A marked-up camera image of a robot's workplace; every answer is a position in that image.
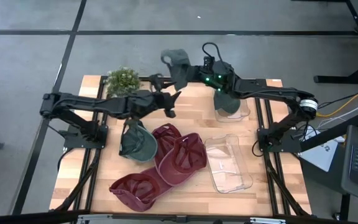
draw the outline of yellow cable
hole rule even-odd
[[[330,114],[321,114],[319,112],[317,112],[317,117],[321,117],[321,118],[328,118],[334,114],[336,114],[337,112],[339,112],[341,109],[343,109],[346,105],[348,105],[352,100],[356,99],[358,97],[358,94],[353,96],[348,102],[346,102],[344,105],[342,105],[340,108],[338,108],[336,111],[330,113]]]

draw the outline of clear plastic container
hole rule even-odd
[[[205,141],[209,171],[219,193],[231,193],[252,186],[245,160],[235,134],[216,136]]]
[[[215,110],[215,119],[219,122],[238,122],[244,119],[250,114],[250,109],[248,108],[247,100],[239,100],[240,107],[235,113],[227,113],[223,109]]]

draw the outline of succulent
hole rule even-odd
[[[108,72],[108,97],[127,96],[140,88],[140,79],[137,71],[121,67],[119,70]]]

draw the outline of baseball cap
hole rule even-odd
[[[173,144],[177,138],[181,137],[179,130],[172,124],[167,123],[153,131],[153,136],[157,140],[157,153],[154,157],[155,166],[158,167],[162,159],[173,149]]]
[[[157,141],[144,128],[143,123],[139,120],[125,120],[119,155],[139,162],[147,162],[152,160],[156,153]]]
[[[233,99],[226,93],[215,91],[214,107],[215,110],[223,110],[227,115],[234,114],[240,108],[241,102],[239,99]]]
[[[167,184],[176,186],[206,167],[206,162],[206,151],[200,136],[191,133],[175,140],[173,149],[161,160],[157,172]]]
[[[109,191],[133,211],[144,212],[171,188],[172,186],[165,183],[153,167],[140,174],[128,174],[118,179]]]

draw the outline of potted plant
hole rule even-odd
[[[108,98],[127,96],[140,88],[139,74],[131,68],[121,67],[108,72],[107,85]]]

